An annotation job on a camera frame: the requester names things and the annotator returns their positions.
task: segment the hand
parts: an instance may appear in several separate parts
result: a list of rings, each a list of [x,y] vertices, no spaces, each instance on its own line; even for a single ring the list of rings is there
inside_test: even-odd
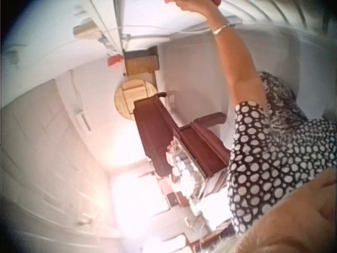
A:
[[[219,11],[217,7],[221,4],[221,0],[165,0],[165,3],[169,2],[175,2],[183,11],[196,12],[206,18]]]
[[[336,172],[325,169],[294,190],[253,226],[239,252],[334,252],[336,245]]]

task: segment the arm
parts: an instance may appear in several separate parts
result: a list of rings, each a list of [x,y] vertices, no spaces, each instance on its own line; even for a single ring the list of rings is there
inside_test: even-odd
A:
[[[213,31],[227,24],[226,18],[211,0],[168,1],[175,2],[183,11],[203,15]],[[266,97],[262,81],[243,40],[233,28],[222,29],[215,35],[215,40],[234,104],[253,101],[264,107]]]

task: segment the silver bracelet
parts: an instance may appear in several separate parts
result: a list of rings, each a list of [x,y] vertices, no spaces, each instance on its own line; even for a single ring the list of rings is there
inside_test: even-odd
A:
[[[219,29],[216,29],[216,30],[213,32],[213,34],[216,35],[216,34],[218,34],[219,32],[221,32],[222,29],[227,28],[227,27],[231,27],[231,26],[235,26],[235,24],[225,24],[225,25],[221,26]]]

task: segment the white wall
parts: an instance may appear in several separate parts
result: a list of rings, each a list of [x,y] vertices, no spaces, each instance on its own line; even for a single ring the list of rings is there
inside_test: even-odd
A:
[[[56,78],[58,91],[75,129],[93,156],[107,169],[116,169],[145,157],[136,123],[123,118],[114,104],[115,91],[125,81],[123,69],[123,63],[108,67],[107,58],[74,69],[74,83],[92,128],[89,133],[81,129],[75,118],[81,108],[70,72]]]
[[[309,119],[323,114],[336,120],[336,47],[310,37],[300,39],[279,30],[238,33],[247,44],[258,70],[281,77],[298,96],[298,104]],[[211,34],[190,36],[161,46],[161,72],[175,110],[186,124],[209,113],[222,111],[227,122],[217,130],[231,148],[234,130],[233,107]]]
[[[21,241],[36,244],[33,252],[119,251],[108,176],[76,132],[55,81],[4,107],[1,135],[1,197],[11,203],[2,210],[15,211],[10,222]],[[98,210],[96,226],[77,225]]]

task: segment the dark wood furniture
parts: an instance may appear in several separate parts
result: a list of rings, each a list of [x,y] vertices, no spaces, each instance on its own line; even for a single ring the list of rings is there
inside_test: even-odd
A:
[[[187,198],[184,195],[182,195],[182,193],[180,191],[174,192],[174,194],[176,195],[178,203],[181,207],[188,207],[190,205]]]
[[[156,55],[141,56],[125,60],[127,75],[153,73],[159,70],[158,57]]]
[[[226,115],[222,112],[213,113],[179,128],[160,97],[166,97],[166,93],[135,101],[133,112],[145,154],[152,160],[156,173],[160,177],[166,177],[172,172],[172,167],[166,160],[166,151],[173,136],[184,144],[207,177],[226,168],[230,151],[207,129],[225,123]]]
[[[194,253],[203,252],[204,250],[216,245],[219,240],[231,236],[235,236],[235,230],[232,223],[227,221],[222,223],[222,225],[219,225],[211,234],[191,243],[190,248]]]

